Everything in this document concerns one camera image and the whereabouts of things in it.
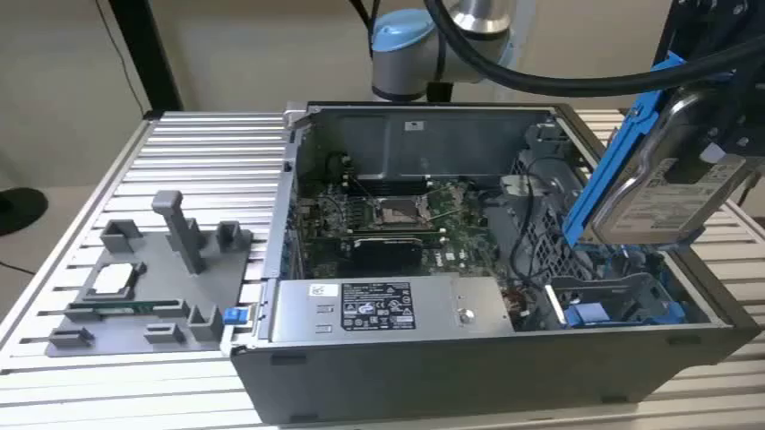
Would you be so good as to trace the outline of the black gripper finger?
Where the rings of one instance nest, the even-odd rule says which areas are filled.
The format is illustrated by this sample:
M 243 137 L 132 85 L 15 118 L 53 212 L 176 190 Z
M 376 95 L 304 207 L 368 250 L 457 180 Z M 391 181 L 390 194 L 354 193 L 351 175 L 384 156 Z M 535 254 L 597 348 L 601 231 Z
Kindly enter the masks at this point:
M 725 156 L 725 151 L 713 142 L 685 145 L 677 153 L 678 159 L 665 174 L 670 184 L 695 184 L 712 166 Z

